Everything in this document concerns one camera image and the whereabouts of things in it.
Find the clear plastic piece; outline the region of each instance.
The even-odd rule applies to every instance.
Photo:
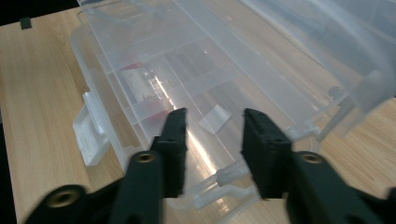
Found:
[[[118,152],[148,149],[166,115],[188,108],[186,191],[169,200],[177,209],[227,206],[217,217],[226,221],[259,200],[251,180],[239,183],[249,174],[239,153],[245,108],[267,114],[294,150],[318,151],[396,93],[393,1],[79,3],[98,62],[86,70],[100,75],[87,84],[110,117],[105,127],[118,127],[122,112],[140,143],[121,146],[124,132],[109,132]]]
[[[73,123],[78,148],[87,166],[96,165],[110,146],[106,134],[98,132],[96,121],[92,118],[88,107],[84,105]]]

